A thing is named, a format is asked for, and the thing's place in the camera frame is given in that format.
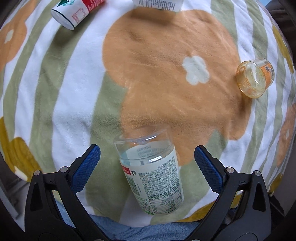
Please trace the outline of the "clear cup white green label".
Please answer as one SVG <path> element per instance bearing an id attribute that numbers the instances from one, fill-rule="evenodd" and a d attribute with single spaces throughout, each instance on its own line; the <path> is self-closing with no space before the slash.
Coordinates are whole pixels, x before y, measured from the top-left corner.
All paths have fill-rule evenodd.
<path id="1" fill-rule="evenodd" d="M 141 209 L 150 215 L 177 210 L 183 188 L 169 125 L 143 126 L 114 138 L 119 161 Z"/>

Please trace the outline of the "amber cup orange label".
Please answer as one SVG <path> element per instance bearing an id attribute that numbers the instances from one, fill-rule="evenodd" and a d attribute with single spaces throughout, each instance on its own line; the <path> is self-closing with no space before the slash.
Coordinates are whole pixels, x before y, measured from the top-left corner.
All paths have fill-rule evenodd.
<path id="1" fill-rule="evenodd" d="M 236 70 L 236 80 L 241 92 L 249 98 L 259 98 L 274 81 L 274 68 L 264 58 L 256 58 L 240 63 Z"/>

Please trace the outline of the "clear cup red label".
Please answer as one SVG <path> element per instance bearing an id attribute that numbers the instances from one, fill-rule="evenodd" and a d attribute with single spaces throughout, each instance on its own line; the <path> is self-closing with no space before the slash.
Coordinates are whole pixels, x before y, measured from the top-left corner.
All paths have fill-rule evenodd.
<path id="1" fill-rule="evenodd" d="M 94 9 L 105 0 L 61 0 L 52 9 L 52 17 L 64 28 L 74 30 Z"/>

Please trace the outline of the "white cup blue logo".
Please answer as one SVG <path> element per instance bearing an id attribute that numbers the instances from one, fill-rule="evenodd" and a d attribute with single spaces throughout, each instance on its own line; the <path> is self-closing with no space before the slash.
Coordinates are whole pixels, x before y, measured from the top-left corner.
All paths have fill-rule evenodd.
<path id="1" fill-rule="evenodd" d="M 135 6 L 179 12 L 183 0 L 133 0 Z"/>

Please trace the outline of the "blue denim trouser leg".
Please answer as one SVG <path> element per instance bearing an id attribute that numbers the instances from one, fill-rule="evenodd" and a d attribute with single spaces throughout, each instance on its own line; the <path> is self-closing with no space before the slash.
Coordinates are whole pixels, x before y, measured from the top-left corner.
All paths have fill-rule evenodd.
<path id="1" fill-rule="evenodd" d="M 184 240 L 199 225 L 198 221 L 194 221 L 130 227 L 107 217 L 92 214 L 90 217 L 111 240 Z"/>

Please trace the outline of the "striped floral fleece blanket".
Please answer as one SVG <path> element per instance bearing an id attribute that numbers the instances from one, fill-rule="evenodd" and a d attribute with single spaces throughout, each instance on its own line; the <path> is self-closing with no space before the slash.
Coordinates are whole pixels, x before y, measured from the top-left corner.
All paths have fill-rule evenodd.
<path id="1" fill-rule="evenodd" d="M 78 197 L 128 226 L 196 221 L 216 195 L 193 160 L 197 145 L 236 171 L 279 186 L 295 136 L 295 67 L 288 43 L 258 1 L 184 1 L 177 12 L 106 1 L 74 30 L 56 1 L 21 1 L 1 27 L 1 154 L 22 180 L 55 172 L 91 144 L 101 159 Z M 238 87 L 240 63 L 264 58 L 274 81 L 259 98 Z M 170 125 L 184 202 L 151 216 L 138 206 L 113 139 Z"/>

